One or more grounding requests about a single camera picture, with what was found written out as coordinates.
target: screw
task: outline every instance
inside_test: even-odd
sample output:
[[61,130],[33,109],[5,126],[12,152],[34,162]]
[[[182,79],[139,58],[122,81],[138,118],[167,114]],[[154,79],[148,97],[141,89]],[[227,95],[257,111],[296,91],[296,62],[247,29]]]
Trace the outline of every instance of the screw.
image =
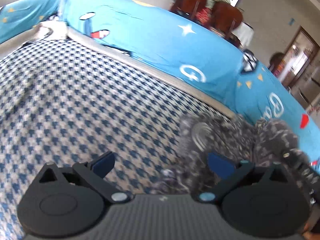
[[117,192],[117,193],[113,193],[111,195],[111,199],[113,201],[116,201],[116,202],[125,201],[127,198],[128,198],[128,195],[126,193],[123,193],[123,192]]
[[216,198],[216,195],[211,192],[204,192],[199,195],[199,199],[201,201],[206,201],[206,202],[212,201],[215,198]]

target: person's hair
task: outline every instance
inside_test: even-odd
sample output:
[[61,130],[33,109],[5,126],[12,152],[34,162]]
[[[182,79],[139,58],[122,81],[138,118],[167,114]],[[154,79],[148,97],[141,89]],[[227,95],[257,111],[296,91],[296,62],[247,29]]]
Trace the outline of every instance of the person's hair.
[[275,62],[275,61],[281,61],[282,58],[284,57],[284,53],[282,52],[276,52],[274,53],[271,58],[270,58],[270,66]]

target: doorway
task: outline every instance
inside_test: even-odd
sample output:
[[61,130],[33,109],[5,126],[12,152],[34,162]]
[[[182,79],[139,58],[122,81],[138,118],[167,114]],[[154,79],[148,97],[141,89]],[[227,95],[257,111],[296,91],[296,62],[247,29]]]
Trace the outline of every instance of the doorway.
[[302,27],[287,47],[276,74],[284,87],[292,88],[319,51],[319,45]]

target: houndstooth fabric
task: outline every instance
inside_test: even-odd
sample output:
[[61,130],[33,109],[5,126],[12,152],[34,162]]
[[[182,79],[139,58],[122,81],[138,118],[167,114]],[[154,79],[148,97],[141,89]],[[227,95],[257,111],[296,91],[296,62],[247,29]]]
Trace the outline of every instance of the houndstooth fabric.
[[72,40],[25,44],[0,60],[0,88],[2,239],[23,237],[16,206],[46,162],[71,166],[111,150],[116,164],[107,180],[149,193],[175,161],[180,116],[222,116]]

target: dark patterned fabric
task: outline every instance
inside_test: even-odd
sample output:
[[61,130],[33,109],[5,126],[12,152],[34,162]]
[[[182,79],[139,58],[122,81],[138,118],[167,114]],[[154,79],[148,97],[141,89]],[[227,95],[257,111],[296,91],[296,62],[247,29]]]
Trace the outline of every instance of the dark patterned fabric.
[[16,206],[42,166],[116,154],[107,180],[149,193],[176,162],[179,119],[213,108],[74,41],[25,44],[0,60],[0,239],[21,239]]
[[252,126],[239,115],[230,122],[209,113],[184,115],[180,120],[177,163],[161,171],[152,193],[198,195],[208,191],[220,181],[207,164],[209,153],[236,163],[249,160],[268,167],[280,161],[280,154],[291,151],[309,163],[297,147],[298,137],[279,119],[261,119]]

